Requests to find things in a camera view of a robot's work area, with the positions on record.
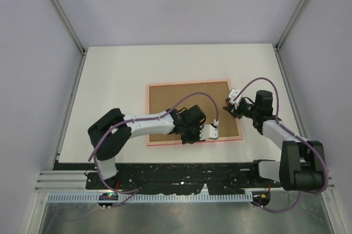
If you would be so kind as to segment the right aluminium corner post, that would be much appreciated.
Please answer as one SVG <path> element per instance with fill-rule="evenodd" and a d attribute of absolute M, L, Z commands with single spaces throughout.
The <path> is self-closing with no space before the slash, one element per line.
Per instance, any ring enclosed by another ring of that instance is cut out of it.
<path fill-rule="evenodd" d="M 274 48 L 279 52 L 311 0 L 299 0 Z"/>

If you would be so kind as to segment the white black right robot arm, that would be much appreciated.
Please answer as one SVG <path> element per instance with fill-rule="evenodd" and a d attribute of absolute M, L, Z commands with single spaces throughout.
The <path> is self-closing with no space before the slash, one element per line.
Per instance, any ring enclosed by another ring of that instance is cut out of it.
<path fill-rule="evenodd" d="M 320 193 L 327 188 L 328 172 L 322 143 L 296 135 L 273 115 L 272 92 L 259 90 L 255 101 L 247 102 L 239 90 L 231 89 L 225 101 L 224 110 L 237 119 L 251 119 L 259 134 L 281 150 L 280 161 L 257 161 L 257 168 L 249 172 L 252 185 L 261 187 L 271 179 L 278 181 L 286 191 Z"/>

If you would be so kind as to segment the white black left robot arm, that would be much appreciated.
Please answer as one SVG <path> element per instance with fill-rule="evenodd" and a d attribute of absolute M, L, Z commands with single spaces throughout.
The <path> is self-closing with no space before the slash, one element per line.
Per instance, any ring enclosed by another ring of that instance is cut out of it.
<path fill-rule="evenodd" d="M 206 115 L 198 105 L 144 116 L 124 115 L 119 108 L 111 109 L 87 131 L 100 172 L 98 182 L 106 189 L 117 184 L 115 156 L 129 139 L 171 134 L 180 135 L 183 144 L 201 142 L 200 131 L 205 121 Z"/>

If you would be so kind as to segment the aluminium front rail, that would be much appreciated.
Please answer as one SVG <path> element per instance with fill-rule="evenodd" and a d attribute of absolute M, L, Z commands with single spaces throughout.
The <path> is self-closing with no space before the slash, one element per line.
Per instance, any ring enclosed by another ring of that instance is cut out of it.
<path fill-rule="evenodd" d="M 95 171 L 43 171 L 40 173 L 36 190 L 47 191 L 78 191 L 108 190 L 111 187 L 101 182 Z M 265 190 L 267 188 L 247 188 Z"/>

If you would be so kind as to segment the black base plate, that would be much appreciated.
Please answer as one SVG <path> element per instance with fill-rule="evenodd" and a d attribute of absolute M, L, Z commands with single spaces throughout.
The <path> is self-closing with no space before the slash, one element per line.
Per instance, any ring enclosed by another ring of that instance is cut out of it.
<path fill-rule="evenodd" d="M 122 191 L 139 194 L 239 194 L 247 188 L 281 188 L 277 180 L 261 179 L 253 163 L 117 164 L 117 174 L 106 180 Z"/>

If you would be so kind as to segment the pink picture frame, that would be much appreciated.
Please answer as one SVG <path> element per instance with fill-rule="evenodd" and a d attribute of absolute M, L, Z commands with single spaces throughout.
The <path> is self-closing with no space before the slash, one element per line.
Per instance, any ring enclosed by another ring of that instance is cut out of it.
<path fill-rule="evenodd" d="M 148 85 L 147 87 L 147 114 L 156 114 L 173 107 L 181 99 L 194 92 L 204 92 L 210 95 L 219 109 L 219 139 L 206 140 L 205 143 L 240 141 L 243 139 L 240 123 L 227 113 L 225 99 L 230 91 L 229 80 L 210 80 L 185 83 L 165 83 Z M 192 96 L 182 102 L 176 109 L 191 108 L 198 105 L 206 115 L 205 124 L 212 124 L 216 118 L 215 106 L 211 100 L 201 94 Z M 180 135 L 149 135 L 146 145 L 171 146 L 181 144 Z"/>

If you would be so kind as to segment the left aluminium corner post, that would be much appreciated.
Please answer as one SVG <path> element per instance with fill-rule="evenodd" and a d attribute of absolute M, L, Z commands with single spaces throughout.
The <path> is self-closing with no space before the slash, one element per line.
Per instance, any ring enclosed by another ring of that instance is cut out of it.
<path fill-rule="evenodd" d="M 79 40 L 78 35 L 76 34 L 76 32 L 75 32 L 67 14 L 65 13 L 60 1 L 59 0 L 49 0 L 49 1 L 51 3 L 52 7 L 54 8 L 54 10 L 56 11 L 59 19 L 63 23 L 63 26 L 65 27 L 70 38 L 74 42 L 76 48 L 79 50 L 79 53 L 81 55 L 84 55 L 86 49 L 83 46 L 83 44 L 81 43 L 81 41 Z"/>

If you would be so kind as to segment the aluminium corner post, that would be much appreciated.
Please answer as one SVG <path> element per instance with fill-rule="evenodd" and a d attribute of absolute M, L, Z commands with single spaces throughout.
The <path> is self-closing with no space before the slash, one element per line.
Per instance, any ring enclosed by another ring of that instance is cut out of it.
<path fill-rule="evenodd" d="M 274 48 L 279 52 L 311 0 L 299 0 Z"/>
<path fill-rule="evenodd" d="M 79 50 L 79 53 L 81 55 L 84 55 L 86 49 L 83 46 L 83 44 L 81 43 L 81 41 L 79 40 L 78 35 L 76 34 L 76 32 L 75 32 L 67 14 L 65 13 L 60 1 L 59 0 L 49 0 L 49 1 L 51 3 L 52 7 L 54 8 L 54 10 L 56 11 L 59 19 L 63 23 L 63 26 L 65 27 L 70 38 L 74 42 L 76 48 Z"/>

